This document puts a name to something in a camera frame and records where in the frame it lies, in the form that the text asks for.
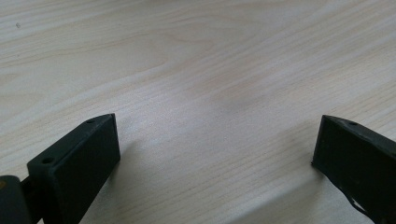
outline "table surface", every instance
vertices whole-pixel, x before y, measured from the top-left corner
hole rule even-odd
[[[323,114],[396,139],[394,1],[2,1],[0,67],[0,175],[116,114],[81,223],[372,223],[310,162]]]

